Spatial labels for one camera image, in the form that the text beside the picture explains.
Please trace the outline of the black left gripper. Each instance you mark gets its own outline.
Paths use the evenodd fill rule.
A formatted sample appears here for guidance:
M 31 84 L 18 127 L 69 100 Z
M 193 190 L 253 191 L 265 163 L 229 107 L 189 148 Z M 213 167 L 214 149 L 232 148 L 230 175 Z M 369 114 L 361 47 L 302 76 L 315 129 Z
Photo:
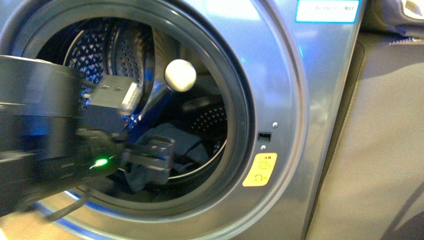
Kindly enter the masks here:
M 173 168 L 175 140 L 159 135 L 143 135 L 133 145 L 99 129 L 79 129 L 76 132 L 77 181 L 85 184 L 115 173 L 122 162 L 129 185 L 168 182 Z

